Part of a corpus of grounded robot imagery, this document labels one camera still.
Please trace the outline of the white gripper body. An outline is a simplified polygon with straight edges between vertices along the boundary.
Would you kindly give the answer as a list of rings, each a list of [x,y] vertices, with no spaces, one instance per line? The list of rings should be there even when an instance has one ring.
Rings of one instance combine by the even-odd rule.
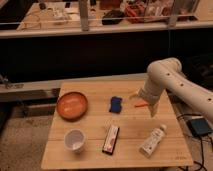
[[[142,97],[149,104],[155,104],[159,101],[162,94],[160,89],[141,88],[138,92],[139,96]]]

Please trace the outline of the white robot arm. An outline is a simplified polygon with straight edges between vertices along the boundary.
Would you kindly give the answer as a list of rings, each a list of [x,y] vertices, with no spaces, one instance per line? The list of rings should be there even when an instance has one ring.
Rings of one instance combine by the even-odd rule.
[[[167,89],[213,123],[213,92],[187,80],[181,75],[181,71],[182,64],[177,58],[166,58],[150,63],[144,86],[131,97],[145,100],[151,106],[151,116],[154,116],[155,105],[162,92]]]

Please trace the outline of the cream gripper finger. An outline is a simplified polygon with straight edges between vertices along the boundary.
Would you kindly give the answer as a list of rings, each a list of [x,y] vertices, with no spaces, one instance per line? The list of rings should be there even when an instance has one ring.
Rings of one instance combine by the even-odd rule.
[[[129,96],[129,99],[134,99],[134,98],[140,98],[140,96],[138,95],[138,94],[131,94],[130,96]]]
[[[155,103],[155,104],[150,105],[149,106],[149,111],[150,111],[150,115],[152,117],[154,117],[156,115],[157,111],[158,111],[158,104]]]

